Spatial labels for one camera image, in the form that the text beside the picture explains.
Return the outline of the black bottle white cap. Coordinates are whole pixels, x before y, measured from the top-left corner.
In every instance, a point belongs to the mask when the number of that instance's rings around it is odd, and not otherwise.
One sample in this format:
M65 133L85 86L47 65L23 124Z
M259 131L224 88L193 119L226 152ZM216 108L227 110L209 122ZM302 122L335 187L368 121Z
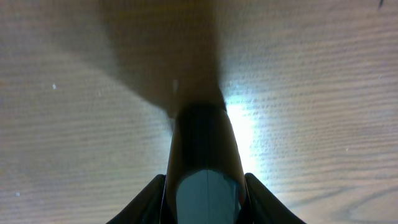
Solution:
M160 222L253 222L238 147L225 110L197 103L177 116Z

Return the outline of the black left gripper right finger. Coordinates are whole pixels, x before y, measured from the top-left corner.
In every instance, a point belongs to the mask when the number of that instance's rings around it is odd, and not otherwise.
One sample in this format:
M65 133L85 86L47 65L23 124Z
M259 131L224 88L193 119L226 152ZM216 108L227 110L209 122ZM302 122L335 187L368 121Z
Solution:
M305 224L252 173L245 174L254 223Z

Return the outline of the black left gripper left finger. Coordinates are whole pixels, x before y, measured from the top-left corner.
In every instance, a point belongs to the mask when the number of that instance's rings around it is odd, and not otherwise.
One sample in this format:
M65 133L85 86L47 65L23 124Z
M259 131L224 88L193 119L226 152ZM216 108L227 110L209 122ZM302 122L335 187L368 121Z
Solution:
M115 217L106 224L156 224L165 185L165 175L156 175Z

